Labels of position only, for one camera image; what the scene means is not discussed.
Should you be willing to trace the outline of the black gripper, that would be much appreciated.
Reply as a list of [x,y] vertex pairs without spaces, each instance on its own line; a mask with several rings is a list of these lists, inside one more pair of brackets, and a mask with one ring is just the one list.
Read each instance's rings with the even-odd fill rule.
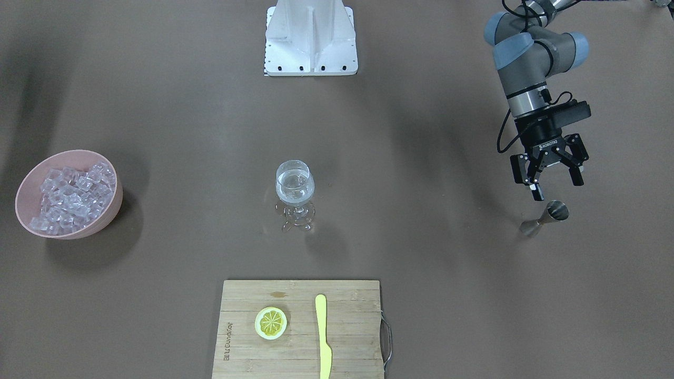
[[544,201],[539,179],[548,166],[567,166],[573,186],[583,186],[588,153],[578,133],[563,136],[563,128],[554,127],[549,114],[516,118],[515,125],[524,152],[510,156],[513,180],[528,187],[534,201]]

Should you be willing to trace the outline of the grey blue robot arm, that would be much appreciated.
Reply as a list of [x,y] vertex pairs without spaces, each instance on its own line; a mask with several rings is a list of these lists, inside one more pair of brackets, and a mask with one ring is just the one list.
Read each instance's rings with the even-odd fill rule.
[[504,5],[484,29],[508,102],[507,116],[516,127],[514,142],[524,151],[510,157],[513,180],[524,185],[535,201],[543,201],[541,174],[549,166],[565,165],[575,186],[583,186],[588,160],[579,134],[564,136],[563,128],[591,116],[585,101],[553,100],[547,80],[587,60],[588,41],[578,32],[558,33],[549,24],[575,1],[522,1]]

